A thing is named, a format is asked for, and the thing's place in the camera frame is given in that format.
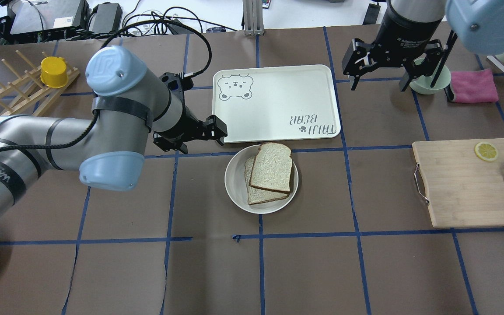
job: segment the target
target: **table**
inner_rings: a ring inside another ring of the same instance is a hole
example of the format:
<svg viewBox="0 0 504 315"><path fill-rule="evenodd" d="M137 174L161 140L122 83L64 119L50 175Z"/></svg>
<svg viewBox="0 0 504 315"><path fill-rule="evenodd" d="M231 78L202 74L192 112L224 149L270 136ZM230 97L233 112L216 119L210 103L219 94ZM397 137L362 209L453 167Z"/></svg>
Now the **table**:
<svg viewBox="0 0 504 315"><path fill-rule="evenodd" d="M212 64L186 92L200 118L211 112L218 70L332 69L342 133L285 142L301 176L295 199L264 216L230 201L224 169L249 143L194 141L181 155L150 140L140 182L124 193L50 170L0 219L0 314L504 314L504 227L433 229L411 150L414 141L504 137L504 75L494 68L496 104L399 92L398 69L370 73L350 91L344 52L377 29L206 34ZM448 32L442 24L435 37L445 41ZM207 57L193 35L114 43L159 75L196 70ZM89 119L84 68L101 44L0 46L0 59L16 48L36 62L42 50L66 58L82 75L48 115ZM447 66L492 67L460 44ZM10 75L0 65L0 76Z"/></svg>

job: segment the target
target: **plate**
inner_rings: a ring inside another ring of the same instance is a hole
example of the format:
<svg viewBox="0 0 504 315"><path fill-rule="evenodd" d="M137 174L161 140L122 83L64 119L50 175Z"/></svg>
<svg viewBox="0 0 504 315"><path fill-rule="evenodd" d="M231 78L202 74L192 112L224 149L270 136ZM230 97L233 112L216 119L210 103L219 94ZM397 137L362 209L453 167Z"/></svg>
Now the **plate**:
<svg viewBox="0 0 504 315"><path fill-rule="evenodd" d="M258 205L248 205L248 190L244 180L244 163L246 160L258 154L260 145L249 146L242 149L228 162L227 169L224 172L224 187L227 190L228 197L240 209L254 214L270 214L286 206L295 196L298 189L298 170L293 161L293 189L289 197L282 200L260 203Z"/></svg>
<svg viewBox="0 0 504 315"><path fill-rule="evenodd" d="M213 114L225 143L321 139L341 130L330 68L323 64L221 70L213 77Z"/></svg>

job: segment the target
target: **pink cloth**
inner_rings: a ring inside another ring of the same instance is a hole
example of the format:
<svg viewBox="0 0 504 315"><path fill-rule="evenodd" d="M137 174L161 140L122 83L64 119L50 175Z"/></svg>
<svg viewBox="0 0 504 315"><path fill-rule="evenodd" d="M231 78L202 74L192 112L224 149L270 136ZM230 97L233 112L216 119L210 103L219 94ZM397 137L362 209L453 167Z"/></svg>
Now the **pink cloth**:
<svg viewBox="0 0 504 315"><path fill-rule="evenodd" d="M497 102L497 88L491 69L451 72L450 86L454 102Z"/></svg>

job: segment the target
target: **bread slice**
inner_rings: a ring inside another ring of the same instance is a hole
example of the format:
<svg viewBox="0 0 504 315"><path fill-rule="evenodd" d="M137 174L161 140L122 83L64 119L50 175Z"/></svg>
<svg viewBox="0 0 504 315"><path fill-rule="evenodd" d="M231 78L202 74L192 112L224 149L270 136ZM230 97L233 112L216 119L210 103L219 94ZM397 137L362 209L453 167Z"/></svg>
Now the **bread slice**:
<svg viewBox="0 0 504 315"><path fill-rule="evenodd" d="M291 150L281 143L268 142L260 146L254 160L250 186L275 192L291 191Z"/></svg>
<svg viewBox="0 0 504 315"><path fill-rule="evenodd" d="M258 189L250 187L250 175L252 175L252 167L254 167L255 156L246 160L244 163L244 180L246 180L246 189L248 189L248 204L258 205L258 203L282 200L289 197L288 193L265 191L263 189Z"/></svg>

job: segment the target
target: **bear drawing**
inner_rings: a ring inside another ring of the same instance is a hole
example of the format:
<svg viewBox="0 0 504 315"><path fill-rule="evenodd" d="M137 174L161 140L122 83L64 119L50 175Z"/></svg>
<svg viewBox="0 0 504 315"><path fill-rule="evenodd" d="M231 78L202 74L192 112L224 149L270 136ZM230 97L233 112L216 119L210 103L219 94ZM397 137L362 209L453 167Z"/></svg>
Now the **bear drawing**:
<svg viewBox="0 0 504 315"><path fill-rule="evenodd" d="M248 98L252 97L250 87L252 87L254 80L248 74L242 76L240 74L232 76L223 76L217 82L220 88L219 98L226 101L229 98Z"/></svg>

